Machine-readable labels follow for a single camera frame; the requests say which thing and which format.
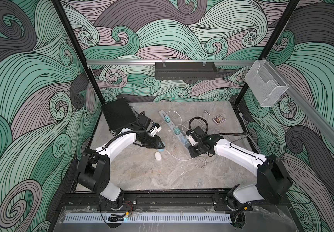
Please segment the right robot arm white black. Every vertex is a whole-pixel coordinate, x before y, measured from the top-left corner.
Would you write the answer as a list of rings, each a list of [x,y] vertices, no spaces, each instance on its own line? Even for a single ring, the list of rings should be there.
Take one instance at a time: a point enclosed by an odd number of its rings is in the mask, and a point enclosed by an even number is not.
[[[203,154],[227,158],[250,171],[256,183],[240,187],[236,185],[227,194],[230,209],[245,208],[251,202],[266,200],[278,204],[293,185],[283,162],[276,155],[265,156],[241,148],[224,138],[226,134],[208,134],[208,130],[188,126],[186,138],[190,143],[188,151],[192,158]]]

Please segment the light blue usb charger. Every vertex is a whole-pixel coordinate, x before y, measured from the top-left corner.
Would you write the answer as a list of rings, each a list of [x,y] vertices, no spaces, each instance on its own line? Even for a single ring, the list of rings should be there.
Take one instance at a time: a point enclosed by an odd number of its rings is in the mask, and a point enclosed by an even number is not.
[[[189,144],[189,141],[187,140],[187,138],[185,136],[182,136],[179,139],[184,145]]]

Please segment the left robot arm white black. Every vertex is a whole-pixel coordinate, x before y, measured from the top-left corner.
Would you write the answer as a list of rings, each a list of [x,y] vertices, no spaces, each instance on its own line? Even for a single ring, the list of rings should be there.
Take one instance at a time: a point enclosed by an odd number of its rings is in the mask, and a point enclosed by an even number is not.
[[[165,148],[157,135],[161,131],[159,123],[153,122],[145,112],[117,116],[115,113],[106,118],[114,137],[101,147],[83,152],[76,171],[76,181],[93,193],[99,194],[116,208],[123,202],[123,190],[110,181],[110,167],[115,158],[130,145],[148,149]]]

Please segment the white earbud case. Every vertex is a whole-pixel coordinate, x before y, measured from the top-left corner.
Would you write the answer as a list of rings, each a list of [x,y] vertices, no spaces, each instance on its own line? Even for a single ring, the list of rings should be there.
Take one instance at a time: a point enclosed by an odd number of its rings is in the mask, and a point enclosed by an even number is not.
[[[155,152],[154,157],[157,161],[161,161],[162,160],[162,155],[160,152]]]

